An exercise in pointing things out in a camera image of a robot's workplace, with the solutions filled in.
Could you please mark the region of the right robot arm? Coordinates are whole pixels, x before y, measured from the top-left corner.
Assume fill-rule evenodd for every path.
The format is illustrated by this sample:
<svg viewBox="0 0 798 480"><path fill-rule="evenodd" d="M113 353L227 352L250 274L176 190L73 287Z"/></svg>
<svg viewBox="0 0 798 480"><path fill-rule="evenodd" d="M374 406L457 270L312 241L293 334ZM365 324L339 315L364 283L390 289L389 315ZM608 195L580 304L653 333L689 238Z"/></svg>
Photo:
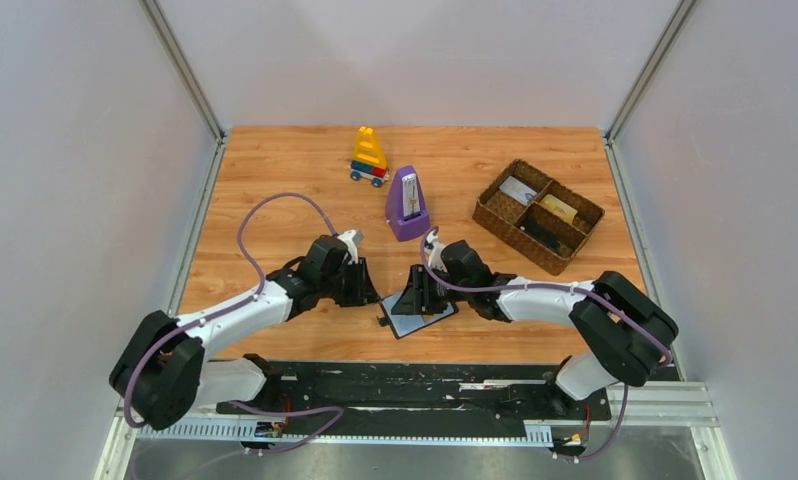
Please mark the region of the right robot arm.
<svg viewBox="0 0 798 480"><path fill-rule="evenodd" d="M460 302L488 320L570 326L587 348L563 360L549 382L573 401L615 383L640 387L672 360L676 322L616 271L596 280L540 282L492 271L464 240L445 245L433 238L422 251L425 260L411 266L405 289L382 302L400 337L413 330L408 319L436 320Z"/></svg>

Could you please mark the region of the black card holder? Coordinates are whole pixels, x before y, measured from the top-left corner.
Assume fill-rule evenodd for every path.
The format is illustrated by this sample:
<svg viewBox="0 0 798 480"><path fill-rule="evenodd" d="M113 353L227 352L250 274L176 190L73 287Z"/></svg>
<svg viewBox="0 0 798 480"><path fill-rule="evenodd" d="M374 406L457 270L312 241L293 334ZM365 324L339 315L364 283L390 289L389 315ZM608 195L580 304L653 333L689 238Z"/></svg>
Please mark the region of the black card holder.
<svg viewBox="0 0 798 480"><path fill-rule="evenodd" d="M390 313L390 310L391 307L394 305L395 301L398 299L399 295L400 295L399 293L395 293L393 295L385 297L379 302L379 306L382 310L383 316L378 319L378 323L382 327L389 327L396 339L401 339L419 330L425 329L443 319L454 316L459 312L458 309L457 313L450 316L444 316L439 321L432 323L425 323L422 318L423 314L393 315Z"/></svg>

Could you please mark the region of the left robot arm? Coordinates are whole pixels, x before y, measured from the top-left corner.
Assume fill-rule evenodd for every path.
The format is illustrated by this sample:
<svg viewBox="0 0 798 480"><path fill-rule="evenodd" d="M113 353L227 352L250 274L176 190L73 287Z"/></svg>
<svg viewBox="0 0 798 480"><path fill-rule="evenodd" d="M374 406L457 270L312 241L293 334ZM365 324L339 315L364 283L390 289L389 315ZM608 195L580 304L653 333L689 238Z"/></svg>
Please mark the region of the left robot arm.
<svg viewBox="0 0 798 480"><path fill-rule="evenodd" d="M259 397L270 367L255 354L217 361L231 344L314 309L323 299L340 307L379 302L359 230L322 235L307 254L266 276L262 285L208 309L171 317L146 315L109 375L139 425L163 430L194 408Z"/></svg>

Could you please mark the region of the yellow credit card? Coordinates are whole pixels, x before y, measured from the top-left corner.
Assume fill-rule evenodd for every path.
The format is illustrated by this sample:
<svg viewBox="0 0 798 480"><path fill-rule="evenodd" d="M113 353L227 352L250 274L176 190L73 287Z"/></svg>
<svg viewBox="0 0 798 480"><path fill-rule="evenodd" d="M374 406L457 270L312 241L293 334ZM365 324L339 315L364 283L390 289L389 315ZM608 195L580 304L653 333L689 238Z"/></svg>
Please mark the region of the yellow credit card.
<svg viewBox="0 0 798 480"><path fill-rule="evenodd" d="M539 205L546 211L570 225L574 224L574 220L578 214L578 211L573 206L567 204L552 194L546 194L539 201Z"/></svg>

